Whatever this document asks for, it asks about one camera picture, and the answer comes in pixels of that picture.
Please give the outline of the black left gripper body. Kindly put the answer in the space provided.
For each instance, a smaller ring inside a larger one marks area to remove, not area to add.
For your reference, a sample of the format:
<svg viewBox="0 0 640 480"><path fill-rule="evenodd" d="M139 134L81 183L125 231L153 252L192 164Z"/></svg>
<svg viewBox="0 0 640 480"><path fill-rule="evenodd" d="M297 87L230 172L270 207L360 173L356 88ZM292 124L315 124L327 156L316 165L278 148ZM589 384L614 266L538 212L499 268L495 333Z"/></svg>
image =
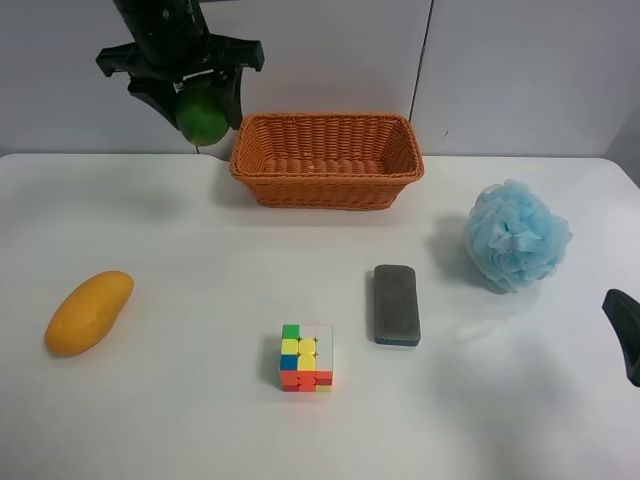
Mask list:
<svg viewBox="0 0 640 480"><path fill-rule="evenodd" d="M208 70L264 65L262 44L209 32L198 1L116 1L133 37L104 48L96 63L107 77L116 72L156 80L177 80Z"/></svg>

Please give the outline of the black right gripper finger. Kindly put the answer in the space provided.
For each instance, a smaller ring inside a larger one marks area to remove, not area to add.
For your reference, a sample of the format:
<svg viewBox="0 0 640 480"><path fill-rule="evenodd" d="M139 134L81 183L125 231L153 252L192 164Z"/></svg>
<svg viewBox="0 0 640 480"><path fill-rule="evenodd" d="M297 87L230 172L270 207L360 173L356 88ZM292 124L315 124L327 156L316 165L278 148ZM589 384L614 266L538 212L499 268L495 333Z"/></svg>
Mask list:
<svg viewBox="0 0 640 480"><path fill-rule="evenodd" d="M618 289L607 291L602 310L619 340L630 383L639 386L639 302Z"/></svg>

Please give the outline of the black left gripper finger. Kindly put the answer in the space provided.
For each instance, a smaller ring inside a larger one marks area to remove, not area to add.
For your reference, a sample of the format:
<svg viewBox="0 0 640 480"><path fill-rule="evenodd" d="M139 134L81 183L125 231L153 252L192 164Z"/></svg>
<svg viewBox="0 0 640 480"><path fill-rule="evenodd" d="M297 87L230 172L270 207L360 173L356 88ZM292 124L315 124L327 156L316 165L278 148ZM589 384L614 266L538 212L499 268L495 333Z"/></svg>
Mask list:
<svg viewBox="0 0 640 480"><path fill-rule="evenodd" d="M171 79L131 76L129 94L156 110L176 130L177 93Z"/></svg>
<svg viewBox="0 0 640 480"><path fill-rule="evenodd" d="M214 75L214 88L225 118L233 130L238 130L243 120L241 105L242 68L222 70Z"/></svg>

